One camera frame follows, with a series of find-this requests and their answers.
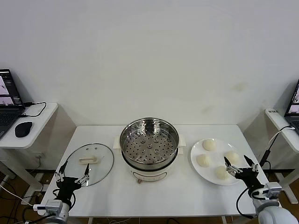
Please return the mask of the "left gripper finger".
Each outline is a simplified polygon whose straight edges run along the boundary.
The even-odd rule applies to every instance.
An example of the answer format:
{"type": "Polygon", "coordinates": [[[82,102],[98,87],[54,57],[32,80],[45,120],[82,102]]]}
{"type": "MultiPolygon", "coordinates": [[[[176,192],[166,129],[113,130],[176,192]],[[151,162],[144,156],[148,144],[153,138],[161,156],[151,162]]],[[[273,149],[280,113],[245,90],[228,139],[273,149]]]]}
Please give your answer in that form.
{"type": "Polygon", "coordinates": [[[90,175],[89,175],[89,163],[86,166],[84,175],[80,178],[78,178],[75,183],[80,184],[81,186],[83,186],[84,184],[86,184],[90,179],[90,175]]]}
{"type": "Polygon", "coordinates": [[[59,168],[59,170],[55,172],[56,182],[62,182],[62,181],[63,181],[63,179],[64,179],[64,171],[65,171],[67,162],[68,162],[68,161],[66,161],[66,162],[59,168]]]}

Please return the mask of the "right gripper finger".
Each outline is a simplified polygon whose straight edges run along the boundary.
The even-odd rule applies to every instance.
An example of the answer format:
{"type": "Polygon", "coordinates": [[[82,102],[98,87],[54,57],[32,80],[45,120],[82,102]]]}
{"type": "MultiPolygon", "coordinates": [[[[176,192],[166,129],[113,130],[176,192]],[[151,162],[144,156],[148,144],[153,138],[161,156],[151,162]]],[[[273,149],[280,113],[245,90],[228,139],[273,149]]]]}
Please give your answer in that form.
{"type": "Polygon", "coordinates": [[[249,168],[245,168],[244,169],[244,173],[245,174],[258,174],[258,164],[255,164],[249,157],[247,157],[246,155],[244,155],[244,159],[246,160],[246,162],[249,165],[249,168]]]}
{"type": "Polygon", "coordinates": [[[226,171],[233,177],[238,179],[238,176],[243,172],[241,169],[233,166],[227,157],[224,157],[225,165],[226,165],[226,171]]]}

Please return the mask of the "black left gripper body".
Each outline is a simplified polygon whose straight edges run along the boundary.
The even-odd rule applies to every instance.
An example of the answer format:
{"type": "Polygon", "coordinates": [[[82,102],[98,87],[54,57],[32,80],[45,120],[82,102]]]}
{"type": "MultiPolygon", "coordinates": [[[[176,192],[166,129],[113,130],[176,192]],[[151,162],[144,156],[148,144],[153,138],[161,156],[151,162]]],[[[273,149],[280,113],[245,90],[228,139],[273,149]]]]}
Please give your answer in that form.
{"type": "Polygon", "coordinates": [[[70,201],[73,192],[79,189],[77,180],[76,177],[64,177],[62,181],[57,181],[57,187],[59,188],[57,200],[70,201]]]}

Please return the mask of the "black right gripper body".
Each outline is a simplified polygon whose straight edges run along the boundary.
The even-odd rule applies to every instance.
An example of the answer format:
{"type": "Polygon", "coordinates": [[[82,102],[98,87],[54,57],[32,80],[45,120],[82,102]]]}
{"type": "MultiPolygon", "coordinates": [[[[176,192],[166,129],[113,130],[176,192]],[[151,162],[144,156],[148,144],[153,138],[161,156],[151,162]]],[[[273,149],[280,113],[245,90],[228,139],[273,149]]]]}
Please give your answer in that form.
{"type": "Polygon", "coordinates": [[[264,188],[264,185],[260,183],[257,178],[258,171],[254,171],[252,168],[239,168],[240,173],[235,174],[235,178],[242,180],[248,188],[248,195],[251,196],[253,191],[264,188]]]}

